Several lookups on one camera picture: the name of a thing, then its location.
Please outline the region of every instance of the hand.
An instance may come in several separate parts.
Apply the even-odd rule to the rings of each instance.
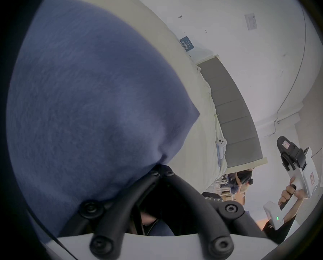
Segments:
[[[295,177],[292,177],[289,182],[289,186],[285,188],[285,190],[282,192],[281,198],[278,201],[278,205],[280,206],[282,203],[286,202],[288,199],[290,199],[291,194],[295,193],[294,196],[298,198],[298,200],[303,200],[306,197],[306,193],[304,190],[298,190],[295,192],[295,189],[291,186],[291,184],[294,182]]]
[[[291,195],[289,193],[294,194],[294,196],[296,196],[298,198],[297,201],[295,202],[294,206],[291,208],[291,210],[285,215],[285,217],[284,217],[285,223],[290,221],[293,217],[296,216],[304,198],[306,197],[306,193],[304,190],[295,191],[295,189],[291,186],[291,184],[294,182],[294,180],[295,180],[295,177],[292,177],[290,179],[289,186],[287,186],[285,188],[285,190],[282,192],[282,196],[278,201],[279,206],[282,203],[286,202],[291,197]]]
[[[240,178],[238,178],[238,176],[237,176],[237,172],[235,173],[235,178],[236,178],[237,185],[238,185],[239,187],[241,187],[241,186],[242,186],[242,183],[241,183]]]

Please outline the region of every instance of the black cable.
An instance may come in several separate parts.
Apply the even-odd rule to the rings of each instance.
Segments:
[[[295,82],[296,82],[296,79],[297,79],[297,77],[299,76],[299,73],[300,73],[300,70],[301,70],[301,66],[302,66],[302,62],[304,61],[305,49],[306,49],[306,18],[305,18],[304,8],[302,7],[302,5],[301,5],[301,4],[300,4],[300,6],[301,6],[301,10],[302,10],[302,15],[304,16],[304,23],[305,23],[305,43],[304,43],[304,53],[302,54],[302,59],[301,59],[301,63],[300,63],[300,67],[299,67],[299,71],[298,71],[298,72],[297,72],[297,74],[296,74],[296,77],[295,77],[294,83],[293,83],[293,85],[291,86],[291,88],[290,88],[290,90],[289,90],[289,92],[288,92],[287,96],[286,96],[286,97],[285,97],[285,99],[283,100],[283,102],[282,102],[281,106],[280,106],[280,107],[278,108],[278,110],[277,110],[277,118],[273,121],[274,132],[273,132],[272,134],[268,135],[268,136],[272,136],[272,135],[273,135],[273,134],[275,134],[275,133],[276,133],[276,131],[277,131],[277,129],[276,129],[276,121],[278,120],[278,112],[279,112],[279,110],[281,110],[281,108],[282,108],[282,106],[283,106],[284,102],[286,101],[286,99],[288,98],[288,96],[289,96],[289,94],[290,94],[291,90],[293,89],[294,84],[295,84]]]
[[[78,260],[47,228],[42,224],[42,222],[38,219],[38,217],[34,214],[32,209],[29,207],[28,204],[26,204],[27,210],[29,214],[32,216],[34,221],[37,223],[38,226],[52,239],[54,242],[61,246],[67,253],[69,253],[75,260]]]
[[[313,154],[313,156],[311,158],[313,158],[316,154],[318,154],[320,152],[320,150],[322,150],[323,148],[319,149],[315,154]]]

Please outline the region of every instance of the black handle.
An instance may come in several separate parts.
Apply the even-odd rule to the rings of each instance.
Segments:
[[[294,184],[292,184],[291,186],[294,188],[294,190],[296,190],[296,186],[295,186]],[[282,210],[282,209],[287,205],[287,203],[288,203],[288,201],[290,200],[290,198],[289,198],[286,202],[283,202],[283,203],[279,206],[280,210]]]
[[[206,199],[190,184],[174,174],[168,166],[162,166],[160,175],[184,199],[197,222],[198,233],[205,255],[226,259],[233,252],[233,241],[224,221]]]
[[[99,259],[117,259],[121,252],[123,236],[127,230],[134,205],[157,184],[160,175],[152,170],[121,193],[100,220],[90,251]]]

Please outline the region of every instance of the white wall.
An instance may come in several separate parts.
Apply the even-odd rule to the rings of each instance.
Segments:
[[[304,107],[299,111],[300,121],[295,125],[302,148],[310,147],[315,154],[323,147],[323,62],[310,92],[303,100]],[[322,173],[322,154],[316,154],[313,158],[318,176]],[[312,212],[321,195],[323,188],[319,185],[310,199],[302,204],[296,220],[302,224]]]
[[[195,62],[218,54],[254,122],[277,113],[301,64],[305,22],[297,0],[140,0],[181,39]],[[257,29],[248,31],[245,14]],[[283,106],[301,102],[318,74],[323,48],[306,17],[305,58],[295,90]]]
[[[277,203],[282,191],[289,185],[289,175],[282,165],[281,155],[277,149],[277,139],[285,136],[289,141],[299,146],[295,126],[277,131],[276,134],[260,139],[263,156],[268,158],[268,163],[256,167],[253,171],[253,185],[249,186],[245,199],[245,210],[250,211],[255,220],[266,218],[263,205],[269,200]]]

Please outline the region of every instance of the blue sign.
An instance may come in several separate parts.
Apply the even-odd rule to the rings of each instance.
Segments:
[[[194,46],[190,42],[189,37],[185,36],[184,38],[180,39],[181,44],[183,45],[183,48],[188,52],[189,50],[193,49]]]

